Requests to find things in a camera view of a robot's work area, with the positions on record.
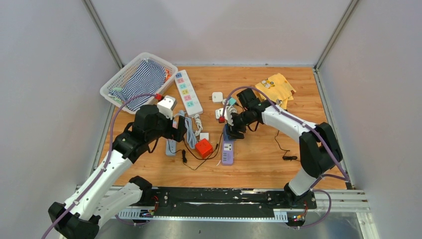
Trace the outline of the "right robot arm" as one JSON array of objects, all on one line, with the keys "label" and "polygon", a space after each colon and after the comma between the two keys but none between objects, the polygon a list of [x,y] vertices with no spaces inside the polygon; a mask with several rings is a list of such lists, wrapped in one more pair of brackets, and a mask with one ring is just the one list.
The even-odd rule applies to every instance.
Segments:
[{"label": "right robot arm", "polygon": [[263,92],[255,87],[241,86],[233,92],[243,112],[219,118],[219,122],[226,122],[229,139],[243,139],[246,128],[256,122],[275,128],[299,144],[301,169],[284,187],[287,206],[296,208],[302,204],[304,195],[333,167],[340,170],[344,181],[349,181],[340,165],[343,155],[330,124],[303,120],[276,105],[268,96],[262,101],[255,94]]}]

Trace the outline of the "blue cube socket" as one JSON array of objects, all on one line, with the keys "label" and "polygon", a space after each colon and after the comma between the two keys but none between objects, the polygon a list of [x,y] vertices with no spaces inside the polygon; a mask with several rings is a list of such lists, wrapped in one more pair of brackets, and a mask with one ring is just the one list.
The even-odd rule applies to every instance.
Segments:
[{"label": "blue cube socket", "polygon": [[235,138],[232,138],[229,135],[229,133],[230,133],[229,126],[225,125],[224,128],[223,128],[223,141],[230,142],[230,141],[236,140]]}]

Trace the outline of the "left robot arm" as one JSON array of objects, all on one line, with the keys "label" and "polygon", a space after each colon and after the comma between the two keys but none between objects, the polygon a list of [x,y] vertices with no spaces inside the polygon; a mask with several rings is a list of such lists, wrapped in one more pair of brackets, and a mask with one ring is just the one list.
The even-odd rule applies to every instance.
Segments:
[{"label": "left robot arm", "polygon": [[135,176],[112,195],[109,188],[144,153],[152,153],[151,143],[159,138],[181,142],[187,132],[185,117],[178,117],[177,127],[170,108],[143,105],[133,122],[113,138],[109,151],[86,182],[64,203],[54,202],[48,209],[52,227],[67,239],[93,239],[100,228],[126,207],[156,202],[152,184]]}]

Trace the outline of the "purple power bank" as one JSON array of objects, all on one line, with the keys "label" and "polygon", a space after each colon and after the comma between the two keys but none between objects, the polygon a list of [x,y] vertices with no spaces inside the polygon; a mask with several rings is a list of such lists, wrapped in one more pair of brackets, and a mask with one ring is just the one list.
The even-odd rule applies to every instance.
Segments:
[{"label": "purple power bank", "polygon": [[221,164],[223,166],[232,166],[234,163],[234,141],[223,140]]}]

